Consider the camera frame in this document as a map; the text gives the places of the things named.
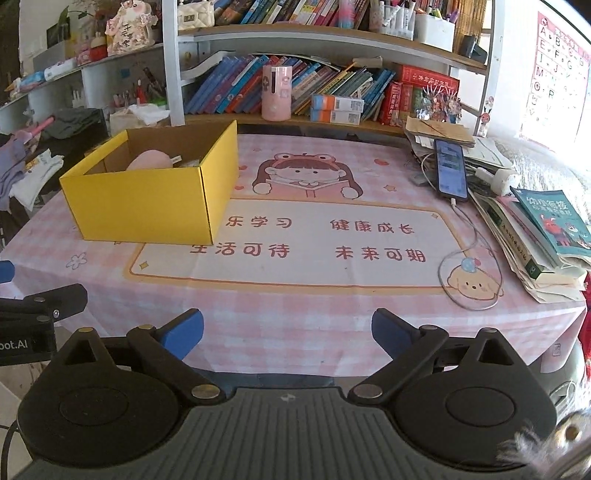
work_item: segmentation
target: metal screw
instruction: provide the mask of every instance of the metal screw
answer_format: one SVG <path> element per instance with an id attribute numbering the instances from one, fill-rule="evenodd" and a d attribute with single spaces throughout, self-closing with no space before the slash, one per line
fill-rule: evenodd
<path id="1" fill-rule="evenodd" d="M 211 400 L 216 398 L 220 393 L 221 390 L 211 384 L 197 385 L 191 390 L 191 395 L 200 400 Z"/>
<path id="2" fill-rule="evenodd" d="M 382 389 L 379 388 L 377 385 L 373 385 L 371 383 L 363 383 L 361 385 L 357 385 L 353 389 L 353 393 L 357 395 L 359 398 L 378 398 L 382 395 Z"/>
<path id="3" fill-rule="evenodd" d="M 564 438 L 568 442 L 575 442 L 581 436 L 581 431 L 576 425 L 569 425 L 564 431 Z"/>

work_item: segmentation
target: pink cylindrical container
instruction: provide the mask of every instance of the pink cylindrical container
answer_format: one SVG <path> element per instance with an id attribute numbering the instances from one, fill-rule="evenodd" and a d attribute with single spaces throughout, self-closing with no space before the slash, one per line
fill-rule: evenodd
<path id="1" fill-rule="evenodd" d="M 262 117 L 270 122 L 291 118 L 291 67 L 262 68 Z"/>

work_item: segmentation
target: pink toy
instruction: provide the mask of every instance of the pink toy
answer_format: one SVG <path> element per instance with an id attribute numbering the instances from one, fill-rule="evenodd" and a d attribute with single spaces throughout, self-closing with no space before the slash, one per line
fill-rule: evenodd
<path id="1" fill-rule="evenodd" d="M 158 17 L 152 15 L 152 7 L 141 0 L 127 0 L 121 4 L 117 15 L 107 22 L 105 33 L 113 37 L 107 48 L 109 57 L 154 45 L 152 26 Z"/>
<path id="2" fill-rule="evenodd" d="M 173 168 L 173 161 L 166 153 L 148 150 L 135 157 L 127 170 L 150 170 L 152 168 Z"/>

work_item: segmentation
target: decorative ornament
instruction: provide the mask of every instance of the decorative ornament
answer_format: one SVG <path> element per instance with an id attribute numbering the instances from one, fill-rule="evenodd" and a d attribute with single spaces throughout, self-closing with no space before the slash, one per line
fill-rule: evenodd
<path id="1" fill-rule="evenodd" d="M 113 37 L 108 45 L 109 57 L 154 45 L 152 26 L 157 22 L 150 4 L 142 0 L 123 2 L 115 17 L 107 22 L 105 33 Z"/>

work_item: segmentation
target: red fabric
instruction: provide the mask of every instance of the red fabric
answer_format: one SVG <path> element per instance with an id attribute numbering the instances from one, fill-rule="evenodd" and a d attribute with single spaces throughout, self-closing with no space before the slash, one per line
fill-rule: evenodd
<path id="1" fill-rule="evenodd" d="M 589 274 L 585 278 L 585 291 L 583 295 L 587 300 L 587 315 L 585 316 L 585 320 L 583 320 L 583 326 L 579 332 L 579 340 L 583 347 L 587 379 L 591 380 L 591 277 Z"/>

